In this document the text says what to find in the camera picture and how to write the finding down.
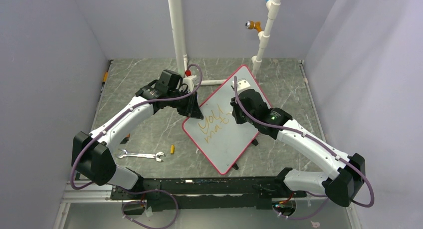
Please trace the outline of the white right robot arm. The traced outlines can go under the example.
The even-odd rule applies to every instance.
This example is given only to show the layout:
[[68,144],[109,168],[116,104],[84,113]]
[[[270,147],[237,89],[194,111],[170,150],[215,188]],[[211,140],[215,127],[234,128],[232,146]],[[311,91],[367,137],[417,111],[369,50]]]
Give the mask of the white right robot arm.
[[322,170],[319,173],[284,168],[275,178],[278,195],[286,197],[293,191],[305,191],[328,197],[342,207],[359,204],[355,196],[368,183],[363,156],[349,155],[328,145],[283,109],[269,107],[254,89],[235,90],[230,104],[236,124],[251,124],[259,133],[294,148]]

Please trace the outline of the pink framed whiteboard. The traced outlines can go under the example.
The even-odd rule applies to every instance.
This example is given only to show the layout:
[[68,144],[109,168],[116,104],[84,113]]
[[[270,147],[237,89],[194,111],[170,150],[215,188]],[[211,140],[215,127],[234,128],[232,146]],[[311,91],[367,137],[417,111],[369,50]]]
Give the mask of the pink framed whiteboard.
[[235,77],[237,81],[248,81],[271,107],[249,68],[242,65],[200,105],[204,119],[187,118],[182,124],[183,131],[220,175],[230,171],[259,134],[253,125],[236,124],[232,115],[226,115],[232,113],[230,102],[235,94],[231,86]]

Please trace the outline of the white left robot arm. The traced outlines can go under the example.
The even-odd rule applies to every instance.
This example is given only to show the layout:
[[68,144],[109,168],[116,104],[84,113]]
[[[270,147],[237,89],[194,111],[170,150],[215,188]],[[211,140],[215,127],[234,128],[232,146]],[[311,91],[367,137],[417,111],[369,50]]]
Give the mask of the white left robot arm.
[[179,115],[194,119],[204,116],[198,104],[197,84],[192,90],[180,90],[184,79],[171,70],[163,70],[159,79],[141,87],[131,101],[99,128],[73,138],[70,184],[75,190],[75,173],[79,172],[91,184],[121,187],[131,199],[137,199],[144,190],[144,178],[133,170],[115,163],[112,151],[143,121],[166,107],[175,108]]

